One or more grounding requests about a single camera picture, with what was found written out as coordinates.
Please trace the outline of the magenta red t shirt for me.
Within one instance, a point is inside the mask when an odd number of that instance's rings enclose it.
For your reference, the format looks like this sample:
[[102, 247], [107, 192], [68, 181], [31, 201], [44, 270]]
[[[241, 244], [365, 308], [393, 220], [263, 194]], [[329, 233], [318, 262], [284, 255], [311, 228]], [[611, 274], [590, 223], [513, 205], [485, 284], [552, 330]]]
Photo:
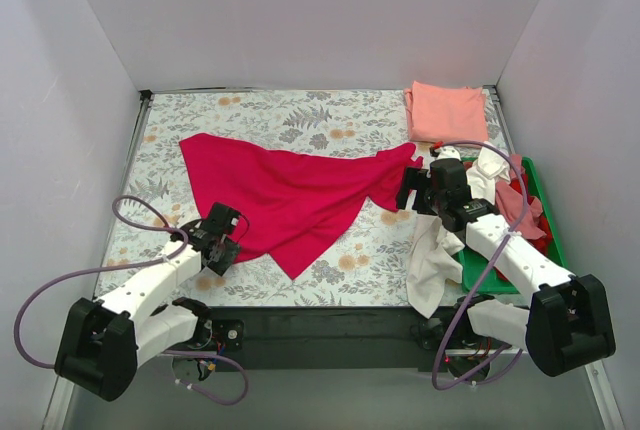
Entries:
[[200, 215], [218, 202], [247, 217], [238, 261], [268, 254], [290, 279], [350, 228], [365, 201], [395, 211], [405, 168], [423, 163], [412, 143], [346, 159], [200, 133], [180, 149]]

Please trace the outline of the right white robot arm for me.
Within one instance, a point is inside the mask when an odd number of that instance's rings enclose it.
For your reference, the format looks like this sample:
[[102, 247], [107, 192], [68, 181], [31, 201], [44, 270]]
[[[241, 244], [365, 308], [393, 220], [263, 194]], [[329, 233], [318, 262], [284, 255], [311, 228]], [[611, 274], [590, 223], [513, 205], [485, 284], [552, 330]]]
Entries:
[[527, 299], [527, 308], [470, 290], [458, 304], [438, 350], [454, 339], [475, 347], [486, 337], [526, 351], [545, 375], [555, 377], [607, 358], [616, 342], [604, 285], [576, 276], [517, 235], [498, 208], [475, 199], [461, 161], [445, 158], [429, 168], [404, 171], [396, 205], [437, 217], [444, 228], [488, 260]]

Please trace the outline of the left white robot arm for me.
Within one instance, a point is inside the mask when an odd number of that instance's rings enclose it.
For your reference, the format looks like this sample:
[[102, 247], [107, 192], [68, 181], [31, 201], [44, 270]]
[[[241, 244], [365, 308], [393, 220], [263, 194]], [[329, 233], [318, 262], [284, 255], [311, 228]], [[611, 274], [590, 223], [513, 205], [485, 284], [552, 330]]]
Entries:
[[55, 373], [106, 401], [119, 398], [137, 370], [170, 351], [197, 362], [207, 378], [225, 353], [242, 347], [244, 324], [211, 307], [170, 295], [204, 269], [223, 274], [239, 254], [231, 237], [242, 214], [216, 203], [204, 219], [173, 229], [160, 262], [96, 300], [82, 298], [67, 315]]

